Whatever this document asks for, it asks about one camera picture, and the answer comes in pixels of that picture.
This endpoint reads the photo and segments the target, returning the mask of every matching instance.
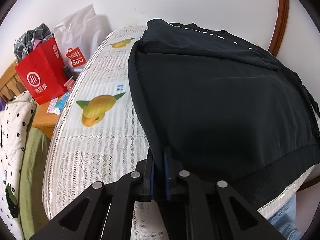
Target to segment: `polka dot fabric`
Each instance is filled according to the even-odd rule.
[[[7,103],[0,112],[0,216],[17,240],[24,239],[19,214],[20,169],[26,145],[27,127],[36,104],[29,92]]]

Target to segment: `pink item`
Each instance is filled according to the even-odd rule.
[[[38,44],[39,44],[41,41],[42,41],[42,40],[35,40],[35,42],[33,43],[32,51],[38,46]]]
[[[73,87],[74,84],[75,84],[75,81],[74,81],[72,78],[70,78],[70,79],[64,84],[64,86],[67,87],[67,90],[68,90],[68,91],[71,91],[71,89],[72,89],[72,87]]]

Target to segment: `red paper bag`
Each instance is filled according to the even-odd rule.
[[[22,83],[38,104],[63,95],[67,77],[54,37],[36,47],[16,67]]]

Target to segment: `metal rivet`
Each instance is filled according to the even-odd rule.
[[[101,181],[96,181],[96,182],[94,182],[94,183],[92,184],[92,187],[93,187],[94,189],[99,189],[99,188],[102,187],[102,182],[101,182]]]
[[[138,171],[133,171],[133,172],[131,172],[131,174],[130,174],[130,176],[131,177],[133,177],[133,178],[138,178],[138,177],[140,177],[140,172],[138,172]]]
[[[190,176],[190,172],[189,171],[180,171],[179,175],[181,177],[189,177]]]
[[[219,180],[217,182],[218,187],[227,187],[228,186],[228,182],[224,181],[224,180]]]

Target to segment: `white plastic bag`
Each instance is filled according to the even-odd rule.
[[[64,63],[75,76],[106,37],[92,4],[62,19],[53,33]]]

